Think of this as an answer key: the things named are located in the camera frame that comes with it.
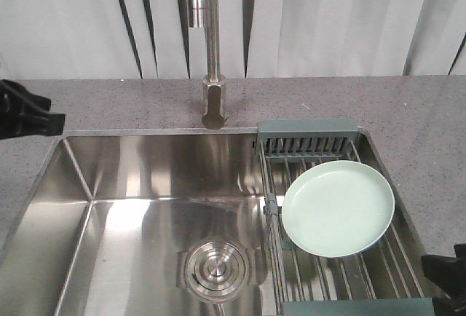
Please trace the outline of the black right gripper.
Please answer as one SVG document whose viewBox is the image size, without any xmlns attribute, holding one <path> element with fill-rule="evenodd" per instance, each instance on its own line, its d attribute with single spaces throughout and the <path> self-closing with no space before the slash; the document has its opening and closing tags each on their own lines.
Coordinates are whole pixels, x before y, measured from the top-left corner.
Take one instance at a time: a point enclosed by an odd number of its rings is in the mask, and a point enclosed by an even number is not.
<svg viewBox="0 0 466 316">
<path fill-rule="evenodd" d="M 465 315 L 465 244 L 454 245 L 455 257 L 423 255 L 424 276 L 448 297 L 433 297 L 435 315 Z"/>
</svg>

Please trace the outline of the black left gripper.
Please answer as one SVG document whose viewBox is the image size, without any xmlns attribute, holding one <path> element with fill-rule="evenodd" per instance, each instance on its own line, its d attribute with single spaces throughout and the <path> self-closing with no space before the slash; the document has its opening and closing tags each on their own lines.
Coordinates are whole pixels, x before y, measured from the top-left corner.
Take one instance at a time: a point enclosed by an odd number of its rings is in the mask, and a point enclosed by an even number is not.
<svg viewBox="0 0 466 316">
<path fill-rule="evenodd" d="M 65 114 L 49 113 L 51 100 L 35 95 L 21 84 L 1 80 L 1 139 L 63 133 Z"/>
</svg>

